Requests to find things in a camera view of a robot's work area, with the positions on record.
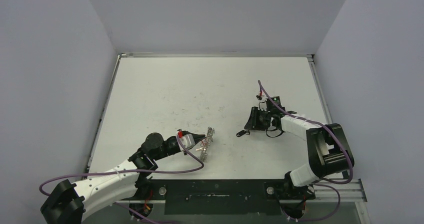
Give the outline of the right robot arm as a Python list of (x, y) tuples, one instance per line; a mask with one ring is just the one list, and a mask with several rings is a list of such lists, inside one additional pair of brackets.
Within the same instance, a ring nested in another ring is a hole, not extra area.
[(294, 111), (286, 111), (279, 96), (266, 98), (266, 108), (253, 106), (244, 129), (237, 137), (251, 131), (279, 131), (280, 134), (293, 134), (306, 142), (308, 161), (286, 175), (283, 193), (288, 198), (296, 198), (302, 187), (317, 182), (328, 175), (350, 170), (354, 159), (349, 154), (349, 146), (339, 124), (322, 124), (301, 117)]

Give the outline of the metal key organizer disc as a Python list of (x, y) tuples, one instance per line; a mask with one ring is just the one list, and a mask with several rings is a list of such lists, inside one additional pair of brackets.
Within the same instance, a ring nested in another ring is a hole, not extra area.
[[(214, 135), (214, 133), (215, 133), (215, 130), (212, 128), (212, 127), (208, 127), (208, 129), (207, 129), (207, 134), (206, 134), (206, 139), (204, 139), (200, 144), (200, 147), (202, 146), (202, 145), (207, 145), (208, 147), (211, 145), (211, 143), (214, 141), (213, 140), (213, 135)], [(200, 160), (202, 161), (202, 162), (205, 162), (206, 161), (206, 159), (207, 159), (207, 157), (208, 157), (208, 153), (207, 153), (207, 150), (206, 151), (199, 151), (200, 152)]]

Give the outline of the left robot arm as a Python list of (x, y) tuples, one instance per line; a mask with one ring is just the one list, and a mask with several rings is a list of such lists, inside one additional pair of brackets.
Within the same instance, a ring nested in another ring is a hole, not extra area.
[(126, 198), (145, 198), (150, 191), (148, 176), (159, 173), (156, 161), (190, 150), (206, 139), (204, 134), (179, 130), (164, 139), (159, 133), (149, 134), (140, 148), (127, 160), (101, 173), (83, 173), (83, 180), (60, 181), (48, 194), (41, 213), (47, 223), (81, 223), (88, 216)]

